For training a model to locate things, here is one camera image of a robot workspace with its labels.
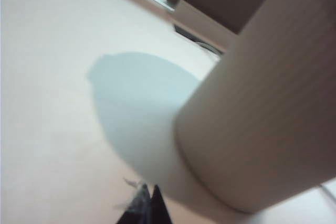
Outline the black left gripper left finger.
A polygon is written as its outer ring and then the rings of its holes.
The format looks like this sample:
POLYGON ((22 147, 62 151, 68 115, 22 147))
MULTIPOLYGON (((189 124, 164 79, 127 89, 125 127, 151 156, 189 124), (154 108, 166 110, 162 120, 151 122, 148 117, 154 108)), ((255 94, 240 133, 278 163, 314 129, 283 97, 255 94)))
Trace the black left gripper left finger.
POLYGON ((136 191, 127 204, 125 211, 117 223, 146 223, 146 217, 150 208, 150 193, 147 184, 136 186, 136 191))

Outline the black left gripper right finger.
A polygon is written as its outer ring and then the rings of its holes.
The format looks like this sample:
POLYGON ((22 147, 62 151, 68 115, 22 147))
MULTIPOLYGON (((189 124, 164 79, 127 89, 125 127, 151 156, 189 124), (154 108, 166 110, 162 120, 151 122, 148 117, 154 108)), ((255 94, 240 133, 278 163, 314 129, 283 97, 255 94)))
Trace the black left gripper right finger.
POLYGON ((158 185, 154 186, 151 198, 151 223, 172 224, 172 220, 158 185))

